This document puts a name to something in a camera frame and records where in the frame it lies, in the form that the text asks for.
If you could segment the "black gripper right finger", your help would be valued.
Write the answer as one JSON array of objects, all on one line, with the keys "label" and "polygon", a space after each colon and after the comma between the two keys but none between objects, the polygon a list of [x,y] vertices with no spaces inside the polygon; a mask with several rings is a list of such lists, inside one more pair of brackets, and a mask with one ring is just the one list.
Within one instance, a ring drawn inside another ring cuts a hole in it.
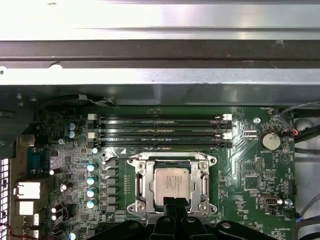
[{"label": "black gripper right finger", "polygon": [[181,236],[186,240],[272,240],[271,236],[240,223],[222,220],[216,225],[204,224],[200,218],[188,215],[189,202],[176,198],[176,220]]}]

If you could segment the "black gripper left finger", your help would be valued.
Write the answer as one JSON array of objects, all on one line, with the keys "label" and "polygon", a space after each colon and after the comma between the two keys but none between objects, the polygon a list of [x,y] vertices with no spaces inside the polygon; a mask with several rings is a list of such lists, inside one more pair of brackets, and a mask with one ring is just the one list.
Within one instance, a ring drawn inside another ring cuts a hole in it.
[{"label": "black gripper left finger", "polygon": [[90,237],[91,240],[173,240],[176,233],[176,207],[178,199],[163,198],[164,216],[155,223],[143,225],[136,220],[127,220]]}]

